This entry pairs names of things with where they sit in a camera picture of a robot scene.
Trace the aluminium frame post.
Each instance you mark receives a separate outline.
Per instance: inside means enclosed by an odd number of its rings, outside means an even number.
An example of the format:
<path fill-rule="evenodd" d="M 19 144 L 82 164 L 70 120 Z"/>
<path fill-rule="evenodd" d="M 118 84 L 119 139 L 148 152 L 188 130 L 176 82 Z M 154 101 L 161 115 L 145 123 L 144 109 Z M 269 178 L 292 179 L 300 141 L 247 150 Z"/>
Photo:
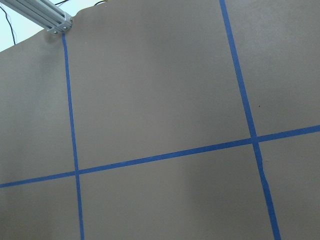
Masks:
<path fill-rule="evenodd" d="M 52 35 L 64 33 L 72 28 L 73 17 L 49 0 L 1 0 L 0 2 Z"/>

